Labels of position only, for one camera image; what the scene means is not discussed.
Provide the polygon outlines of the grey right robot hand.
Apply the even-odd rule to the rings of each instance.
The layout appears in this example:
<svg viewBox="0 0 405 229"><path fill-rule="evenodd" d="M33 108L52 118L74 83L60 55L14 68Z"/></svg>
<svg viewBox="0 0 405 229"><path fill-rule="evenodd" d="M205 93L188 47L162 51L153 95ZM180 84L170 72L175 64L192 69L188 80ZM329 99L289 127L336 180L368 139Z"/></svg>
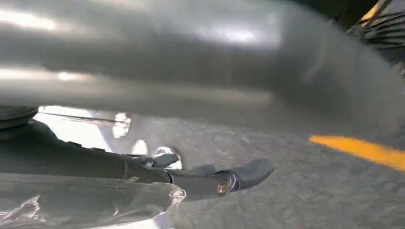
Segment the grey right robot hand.
<svg viewBox="0 0 405 229"><path fill-rule="evenodd" d="M42 105L359 136L405 123L399 73L288 0L3 0L1 111Z"/></svg>

